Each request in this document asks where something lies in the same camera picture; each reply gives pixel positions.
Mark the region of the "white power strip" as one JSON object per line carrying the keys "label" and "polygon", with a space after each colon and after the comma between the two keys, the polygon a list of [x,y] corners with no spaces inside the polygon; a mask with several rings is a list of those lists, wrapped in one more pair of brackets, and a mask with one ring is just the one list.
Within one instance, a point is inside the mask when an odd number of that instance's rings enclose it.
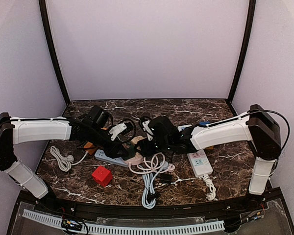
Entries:
{"label": "white power strip", "polygon": [[195,138],[195,146],[190,141],[186,150],[187,157],[197,178],[203,178],[204,175],[210,175],[213,172],[211,164],[203,150],[208,145],[205,144],[205,139],[202,137],[203,133],[198,126],[181,125],[178,126],[178,131],[184,135],[190,134],[191,138]]}

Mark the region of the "blue cube socket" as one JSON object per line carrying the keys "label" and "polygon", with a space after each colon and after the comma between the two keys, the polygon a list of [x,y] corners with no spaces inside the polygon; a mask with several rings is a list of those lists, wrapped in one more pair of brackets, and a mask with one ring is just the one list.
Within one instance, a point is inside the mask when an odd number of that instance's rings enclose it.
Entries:
{"label": "blue cube socket", "polygon": [[209,121],[202,121],[202,122],[200,122],[198,125],[199,125],[200,127],[207,127],[207,125],[209,125],[209,124],[210,124]]}

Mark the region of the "light blue power strip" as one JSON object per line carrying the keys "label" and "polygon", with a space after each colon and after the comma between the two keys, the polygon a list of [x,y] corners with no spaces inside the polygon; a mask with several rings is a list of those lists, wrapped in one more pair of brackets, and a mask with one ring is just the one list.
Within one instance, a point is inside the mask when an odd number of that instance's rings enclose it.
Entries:
{"label": "light blue power strip", "polygon": [[115,164],[115,165],[118,165],[118,166],[122,166],[122,167],[126,167],[128,168],[128,164],[126,164],[122,158],[115,158],[115,159],[112,159],[110,157],[107,157],[104,153],[103,150],[101,149],[98,149],[95,153],[94,153],[94,156],[97,160],[99,161],[104,161],[104,162],[107,162],[107,163],[110,163],[110,164]]}

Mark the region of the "black plug adapter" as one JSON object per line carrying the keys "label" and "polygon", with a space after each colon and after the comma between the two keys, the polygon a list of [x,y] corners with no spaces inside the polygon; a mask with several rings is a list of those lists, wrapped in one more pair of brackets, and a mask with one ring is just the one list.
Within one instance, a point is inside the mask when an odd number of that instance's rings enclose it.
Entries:
{"label": "black plug adapter", "polygon": [[172,178],[172,175],[163,173],[160,174],[159,182],[162,184],[171,184],[173,182]]}

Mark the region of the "red cube socket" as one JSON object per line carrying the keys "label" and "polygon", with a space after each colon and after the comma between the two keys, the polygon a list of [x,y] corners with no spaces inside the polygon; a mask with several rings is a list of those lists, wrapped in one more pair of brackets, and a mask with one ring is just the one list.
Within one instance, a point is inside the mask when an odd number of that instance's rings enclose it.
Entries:
{"label": "red cube socket", "polygon": [[92,173],[92,178],[102,187],[106,187],[112,181],[113,176],[110,170],[100,165]]}

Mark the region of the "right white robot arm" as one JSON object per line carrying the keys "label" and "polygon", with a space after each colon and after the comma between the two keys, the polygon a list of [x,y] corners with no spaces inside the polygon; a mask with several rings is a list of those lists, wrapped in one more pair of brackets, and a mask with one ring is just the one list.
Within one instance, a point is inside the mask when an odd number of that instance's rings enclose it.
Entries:
{"label": "right white robot arm", "polygon": [[236,141],[251,141],[256,160],[249,183],[249,193],[264,193],[274,163],[285,144],[281,142],[280,126],[271,117],[276,114],[254,104],[247,112],[218,122],[176,127],[166,116],[142,123],[147,138],[135,144],[138,152],[151,156],[157,152],[176,154],[196,153],[210,146]]}

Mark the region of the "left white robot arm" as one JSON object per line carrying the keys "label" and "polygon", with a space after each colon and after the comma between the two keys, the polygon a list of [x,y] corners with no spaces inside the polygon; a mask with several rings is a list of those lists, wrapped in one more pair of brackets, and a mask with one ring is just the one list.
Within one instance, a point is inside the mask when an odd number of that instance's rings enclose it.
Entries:
{"label": "left white robot arm", "polygon": [[76,117],[18,118],[8,113],[0,114],[0,171],[8,174],[37,199],[50,195],[52,190],[14,153],[14,145],[32,141],[87,141],[103,148],[105,155],[126,158],[129,153],[118,135],[131,131],[132,124],[125,121],[104,129],[111,116],[100,111]]}

